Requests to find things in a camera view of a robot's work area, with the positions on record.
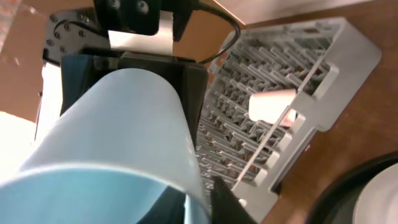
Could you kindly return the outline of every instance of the cable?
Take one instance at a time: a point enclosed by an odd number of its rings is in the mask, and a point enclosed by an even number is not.
[[[225,12],[223,12],[221,10],[215,9],[215,8],[213,8],[213,7],[211,7],[211,6],[207,5],[207,4],[203,4],[203,3],[199,2],[196,10],[209,12],[210,14],[213,14],[215,16],[218,16],[218,17],[224,19],[226,22],[231,24],[231,26],[235,30],[234,37],[225,45],[225,47],[223,47],[217,54],[214,54],[214,55],[202,60],[201,62],[199,62],[199,63],[205,64],[205,63],[211,62],[212,60],[218,58],[223,53],[225,53],[230,47],[232,47],[236,43],[236,41],[239,39],[239,37],[241,36],[241,28],[239,27],[238,22],[236,22],[227,13],[225,13]]]

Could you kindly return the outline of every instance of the white plate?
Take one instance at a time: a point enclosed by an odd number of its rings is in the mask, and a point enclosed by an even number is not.
[[[356,202],[353,221],[354,224],[398,223],[398,164],[367,184]]]

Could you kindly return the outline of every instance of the gray dish rack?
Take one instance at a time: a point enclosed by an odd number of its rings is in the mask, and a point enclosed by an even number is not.
[[[231,33],[225,43],[232,38]],[[317,131],[327,131],[381,59],[381,51],[344,18],[244,30],[209,69],[197,134],[205,191],[222,177],[245,209],[261,222],[277,188]],[[253,93],[297,90],[276,124],[248,116]],[[279,125],[289,109],[298,116]]]

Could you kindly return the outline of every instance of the light blue cup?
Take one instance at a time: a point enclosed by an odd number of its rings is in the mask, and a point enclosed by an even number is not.
[[[102,78],[56,123],[15,179],[0,184],[0,223],[137,223],[168,186],[185,223],[208,204],[179,97],[158,75]]]

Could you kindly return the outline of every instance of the brown table surface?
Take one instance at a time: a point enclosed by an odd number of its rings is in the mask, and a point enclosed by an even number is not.
[[[34,121],[42,89],[41,55],[48,15],[90,6],[90,0],[24,0],[0,54],[0,111]],[[271,26],[344,16],[382,49],[382,60],[335,125],[317,133],[282,182],[279,201],[264,223],[303,223],[322,191],[339,175],[398,149],[398,1],[377,0],[250,25]],[[195,12],[176,55],[203,59],[231,31],[227,23]]]

